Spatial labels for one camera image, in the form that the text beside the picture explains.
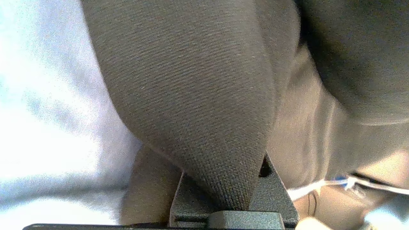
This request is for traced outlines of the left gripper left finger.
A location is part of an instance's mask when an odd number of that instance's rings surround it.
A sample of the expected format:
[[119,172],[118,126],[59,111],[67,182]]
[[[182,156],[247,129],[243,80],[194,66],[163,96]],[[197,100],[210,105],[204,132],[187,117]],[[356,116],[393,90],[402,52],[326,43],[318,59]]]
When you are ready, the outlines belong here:
[[224,219],[213,199],[182,172],[169,213],[172,228],[223,228]]

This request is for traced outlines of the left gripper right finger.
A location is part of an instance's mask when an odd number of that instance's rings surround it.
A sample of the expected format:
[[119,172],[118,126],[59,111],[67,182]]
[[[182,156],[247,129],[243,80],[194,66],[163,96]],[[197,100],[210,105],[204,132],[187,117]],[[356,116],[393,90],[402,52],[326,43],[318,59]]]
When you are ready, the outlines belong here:
[[296,226],[299,221],[299,215],[292,199],[267,154],[260,168],[249,210],[277,212],[281,214],[284,226]]

